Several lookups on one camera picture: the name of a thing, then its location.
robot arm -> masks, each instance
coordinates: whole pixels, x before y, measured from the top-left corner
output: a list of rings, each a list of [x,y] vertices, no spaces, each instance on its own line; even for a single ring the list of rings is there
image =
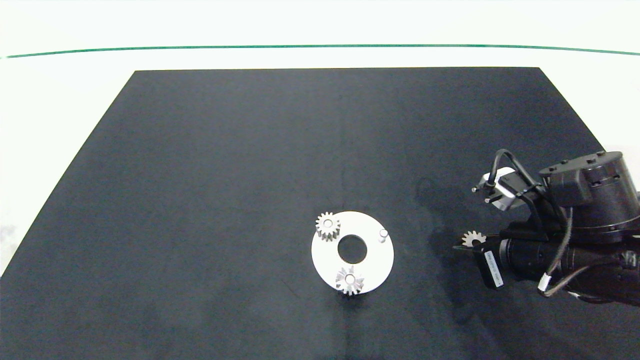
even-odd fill
[[[515,169],[498,169],[503,156]],[[566,290],[588,302],[640,306],[640,202],[622,153],[563,160],[539,175],[541,182],[499,150],[472,191],[503,211],[527,205],[531,216],[496,235],[469,234],[456,248],[472,250],[492,289],[527,279],[545,297]]]

metal gear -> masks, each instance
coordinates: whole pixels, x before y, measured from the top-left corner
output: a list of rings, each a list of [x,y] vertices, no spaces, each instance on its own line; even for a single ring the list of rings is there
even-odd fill
[[[348,270],[342,268],[335,276],[335,287],[345,295],[358,295],[364,286],[364,278],[356,276],[353,266]]]
[[[469,231],[462,237],[462,245],[466,247],[473,247],[474,240],[483,243],[486,241],[486,236],[482,235],[482,233],[477,233],[475,230]]]
[[[340,220],[333,213],[320,214],[316,220],[316,233],[324,241],[333,241],[340,234]]]

white disc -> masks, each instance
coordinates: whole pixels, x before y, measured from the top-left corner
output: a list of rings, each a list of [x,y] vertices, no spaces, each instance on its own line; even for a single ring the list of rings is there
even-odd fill
[[[353,276],[363,279],[360,293],[374,290],[387,279],[394,265],[394,246],[388,231],[373,217],[357,211],[344,211],[334,216],[340,220],[338,237],[325,241],[316,233],[311,242],[311,258],[316,271],[329,286],[342,291],[336,276],[342,269],[353,267]],[[338,253],[341,239],[349,235],[361,238],[367,246],[366,257],[357,264],[344,261]]]

black table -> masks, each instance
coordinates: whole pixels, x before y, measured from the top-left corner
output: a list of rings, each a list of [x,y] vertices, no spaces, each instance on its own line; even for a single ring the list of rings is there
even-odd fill
[[[525,218],[470,192],[502,147],[601,149],[534,68],[136,72],[1,279],[3,358],[637,357],[638,309],[490,291],[451,249]],[[310,255],[345,210],[396,253],[353,299]]]

gear teeth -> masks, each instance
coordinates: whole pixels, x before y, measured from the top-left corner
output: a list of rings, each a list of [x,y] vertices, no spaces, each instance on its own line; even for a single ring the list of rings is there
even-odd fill
[[[340,220],[333,213],[321,213],[316,220],[316,233],[324,241],[337,239],[340,234]]]
[[[353,282],[347,282],[347,276],[353,277]],[[356,276],[353,270],[353,266],[348,270],[341,268],[338,274],[335,276],[335,287],[338,291],[347,296],[358,295],[364,286],[364,278],[362,276]]]
[[[466,247],[473,247],[474,246],[474,240],[479,241],[480,243],[483,243],[486,241],[486,236],[482,235],[482,233],[478,233],[475,230],[473,231],[468,231],[463,237],[462,237],[462,245],[466,246]]]

